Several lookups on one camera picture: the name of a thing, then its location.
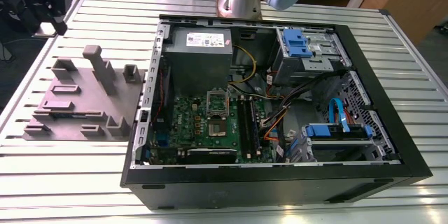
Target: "gray carpet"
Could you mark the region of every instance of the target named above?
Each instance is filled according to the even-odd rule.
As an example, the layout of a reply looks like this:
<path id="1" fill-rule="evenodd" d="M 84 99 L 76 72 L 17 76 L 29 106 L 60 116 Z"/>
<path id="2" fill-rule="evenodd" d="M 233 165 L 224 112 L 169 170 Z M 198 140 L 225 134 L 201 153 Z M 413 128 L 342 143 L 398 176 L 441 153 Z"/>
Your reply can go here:
<path id="1" fill-rule="evenodd" d="M 448 86 L 448 35 L 433 29 L 417 49 L 442 83 Z"/>

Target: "metal frame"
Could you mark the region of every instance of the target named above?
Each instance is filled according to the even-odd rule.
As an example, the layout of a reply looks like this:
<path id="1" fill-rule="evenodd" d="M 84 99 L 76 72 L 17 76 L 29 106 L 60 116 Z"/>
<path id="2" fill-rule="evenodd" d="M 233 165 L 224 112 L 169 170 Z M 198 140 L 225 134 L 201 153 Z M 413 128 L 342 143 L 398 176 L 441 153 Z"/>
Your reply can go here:
<path id="1" fill-rule="evenodd" d="M 377 10 L 294 5 L 288 12 L 261 4 L 264 19 L 348 25 L 386 91 L 433 177 L 412 186 L 394 187 L 352 204 L 265 206 L 150 212 L 120 188 L 126 143 L 28 142 L 22 122 L 30 117 L 38 92 L 49 87 L 54 57 L 72 58 L 86 44 L 100 44 L 102 54 L 118 67 L 126 63 L 148 68 L 158 14 L 216 15 L 214 0 L 84 0 L 72 14 L 64 37 L 49 39 L 17 91 L 0 115 L 0 218 L 9 221 L 129 224 L 154 221 L 186 224 L 309 222 L 348 223 L 372 220 L 441 223 L 448 219 L 448 102 L 442 91 L 421 69 L 424 60 L 408 50 L 410 43 Z"/>

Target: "yellow wire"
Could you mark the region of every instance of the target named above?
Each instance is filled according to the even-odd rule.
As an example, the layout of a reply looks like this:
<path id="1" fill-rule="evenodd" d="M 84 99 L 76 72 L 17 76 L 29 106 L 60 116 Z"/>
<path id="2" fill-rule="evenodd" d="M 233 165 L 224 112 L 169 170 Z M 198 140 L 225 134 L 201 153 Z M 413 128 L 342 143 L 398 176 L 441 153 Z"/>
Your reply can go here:
<path id="1" fill-rule="evenodd" d="M 252 76 L 254 75 L 256 70 L 257 70 L 257 62 L 256 62 L 256 60 L 253 58 L 253 55 L 242 47 L 240 47 L 238 45 L 233 45 L 233 47 L 240 48 L 240 50 L 242 52 L 245 52 L 245 54 L 250 57 L 253 67 L 252 67 L 252 73 L 250 73 L 250 75 L 246 78 L 244 78 L 241 81 L 230 81 L 229 84 L 236 84 L 236 83 L 245 82 L 246 80 L 249 80 L 252 78 Z"/>
<path id="2" fill-rule="evenodd" d="M 281 118 L 285 116 L 285 114 L 286 114 L 286 111 L 285 111 L 285 113 L 282 113 L 282 115 L 280 116 L 280 118 L 277 119 L 277 121 L 274 121 L 274 123 L 272 124 L 270 129 L 266 131 L 266 133 L 265 133 L 265 135 L 262 137 L 264 139 L 266 139 L 270 131 L 273 130 L 274 126 L 278 124 L 278 122 L 280 122 Z"/>

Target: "gray plastic part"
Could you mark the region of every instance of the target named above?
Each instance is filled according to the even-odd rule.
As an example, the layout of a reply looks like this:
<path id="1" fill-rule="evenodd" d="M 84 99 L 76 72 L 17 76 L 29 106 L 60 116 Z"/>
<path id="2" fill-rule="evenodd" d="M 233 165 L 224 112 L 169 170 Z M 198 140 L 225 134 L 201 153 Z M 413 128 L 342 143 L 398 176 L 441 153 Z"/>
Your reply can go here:
<path id="1" fill-rule="evenodd" d="M 141 76 L 136 65 L 124 65 L 122 76 L 126 83 L 140 83 Z"/>
<path id="2" fill-rule="evenodd" d="M 25 131 L 22 138 L 40 141 L 128 141 L 130 132 L 128 128 L 130 128 L 129 123 L 134 120 L 142 82 L 126 83 L 122 69 L 116 69 L 113 83 L 117 94 L 108 96 L 93 76 L 92 68 L 77 68 L 77 71 L 68 71 L 68 73 L 70 75 L 68 80 L 53 78 L 29 122 L 29 125 L 45 124 L 50 132 L 36 133 L 36 128 L 30 128 Z M 138 76 L 142 77 L 144 74 L 144 70 L 138 70 Z M 52 92 L 53 87 L 62 85 L 61 82 L 77 86 L 81 92 Z M 70 101 L 74 106 L 72 110 L 44 109 L 45 101 Z M 124 117 L 124 121 L 128 122 L 124 126 L 118 124 L 120 126 L 112 127 L 113 135 L 105 127 L 108 116 L 112 116 L 117 122 L 121 122 L 121 117 Z M 85 137 L 81 133 L 81 125 L 85 124 L 98 125 L 104 130 L 104 135 Z"/>
<path id="3" fill-rule="evenodd" d="M 101 47 L 86 45 L 84 47 L 82 56 L 92 63 L 92 67 L 94 70 L 94 76 L 101 83 L 105 93 L 108 95 L 114 95 L 117 93 L 116 87 L 113 85 L 114 78 L 112 76 L 112 74 L 114 75 L 114 73 L 112 73 L 113 69 L 110 72 L 112 66 L 109 65 L 109 62 L 104 64 L 104 61 L 101 58 Z"/>
<path id="4" fill-rule="evenodd" d="M 80 131 L 85 137 L 104 135 L 104 130 L 97 124 L 82 124 Z"/>
<path id="5" fill-rule="evenodd" d="M 49 128 L 41 123 L 26 125 L 24 132 L 32 136 L 48 136 L 50 134 Z"/>
<path id="6" fill-rule="evenodd" d="M 53 117 L 49 115 L 50 110 L 36 110 L 34 113 L 32 114 L 33 118 L 40 121 L 40 120 L 52 120 Z"/>
<path id="7" fill-rule="evenodd" d="M 72 75 L 69 71 L 76 71 L 76 70 L 77 69 L 73 65 L 73 62 L 69 59 L 58 59 L 50 68 L 50 71 L 53 72 L 56 78 L 60 80 L 70 80 Z"/>
<path id="8" fill-rule="evenodd" d="M 81 89 L 78 88 L 78 85 L 62 84 L 62 85 L 54 85 L 50 88 L 50 91 L 54 94 L 66 94 L 66 93 L 78 94 L 81 92 Z"/>
<path id="9" fill-rule="evenodd" d="M 45 101 L 41 107 L 50 110 L 72 110 L 74 104 L 70 101 Z"/>
<path id="10" fill-rule="evenodd" d="M 109 116 L 106 119 L 105 128 L 112 136 L 126 136 L 130 131 L 130 127 L 124 117 L 120 118 L 120 122 L 117 124 L 112 116 Z"/>
<path id="11" fill-rule="evenodd" d="M 85 114 L 85 118 L 94 122 L 94 121 L 106 121 L 106 114 L 104 111 L 88 111 Z"/>

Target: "black cable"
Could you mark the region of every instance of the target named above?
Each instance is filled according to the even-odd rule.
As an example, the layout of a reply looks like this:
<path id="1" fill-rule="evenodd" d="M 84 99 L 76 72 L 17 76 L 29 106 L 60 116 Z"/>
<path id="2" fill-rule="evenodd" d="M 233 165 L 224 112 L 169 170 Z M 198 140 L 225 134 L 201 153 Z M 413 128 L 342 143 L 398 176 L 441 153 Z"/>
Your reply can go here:
<path id="1" fill-rule="evenodd" d="M 282 151 L 282 156 L 277 155 L 276 156 L 276 162 L 282 163 L 285 161 L 286 157 L 286 139 L 285 139 L 285 132 L 282 129 L 282 122 L 284 120 L 277 123 L 276 129 L 277 129 L 277 138 L 278 138 L 278 145 L 281 147 Z"/>
<path id="2" fill-rule="evenodd" d="M 253 86 L 250 85 L 249 80 L 246 80 L 244 83 L 248 86 L 248 88 L 250 89 L 252 93 L 256 94 L 257 91 L 254 90 Z"/>
<path id="3" fill-rule="evenodd" d="M 240 89 L 234 84 L 229 84 L 234 89 L 236 89 L 236 91 L 238 92 L 238 93 L 241 93 L 241 94 L 244 94 L 244 95 L 249 95 L 249 96 L 253 96 L 253 97 L 260 97 L 260 98 L 262 98 L 262 99 L 268 99 L 268 100 L 276 100 L 276 98 L 269 98 L 269 97 L 264 97 L 262 95 L 260 95 L 260 94 L 252 94 L 252 93 L 249 93 L 249 92 L 245 92 L 242 89 Z"/>
<path id="4" fill-rule="evenodd" d="M 338 70 L 336 72 L 330 72 L 330 73 L 322 73 L 318 76 L 316 76 L 310 81 L 305 82 L 302 85 L 298 85 L 286 95 L 286 97 L 284 98 L 284 100 L 280 103 L 280 109 L 278 111 L 276 111 L 273 113 L 272 116 L 269 116 L 265 119 L 265 123 L 268 123 L 269 121 L 272 121 L 274 118 L 277 118 L 280 115 L 282 115 L 284 111 L 288 109 L 288 107 L 290 106 L 290 102 L 292 100 L 298 97 L 302 93 L 305 93 L 309 89 L 310 86 L 314 85 L 316 83 L 318 83 L 320 81 L 322 81 L 324 79 L 333 77 L 333 76 L 338 76 L 342 73 L 346 73 L 346 70 Z"/>

